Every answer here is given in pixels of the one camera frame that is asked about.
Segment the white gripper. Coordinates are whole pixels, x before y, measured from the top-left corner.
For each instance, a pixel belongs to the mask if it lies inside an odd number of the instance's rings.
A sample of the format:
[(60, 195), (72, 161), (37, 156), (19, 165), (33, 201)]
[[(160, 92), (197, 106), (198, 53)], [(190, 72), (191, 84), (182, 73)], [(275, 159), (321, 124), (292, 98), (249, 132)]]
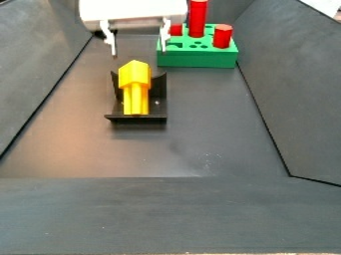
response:
[(172, 24), (186, 19), (186, 0), (79, 0), (79, 14), (91, 32), (103, 31), (104, 43), (118, 56), (116, 36), (111, 29), (160, 27), (162, 52), (167, 50)]

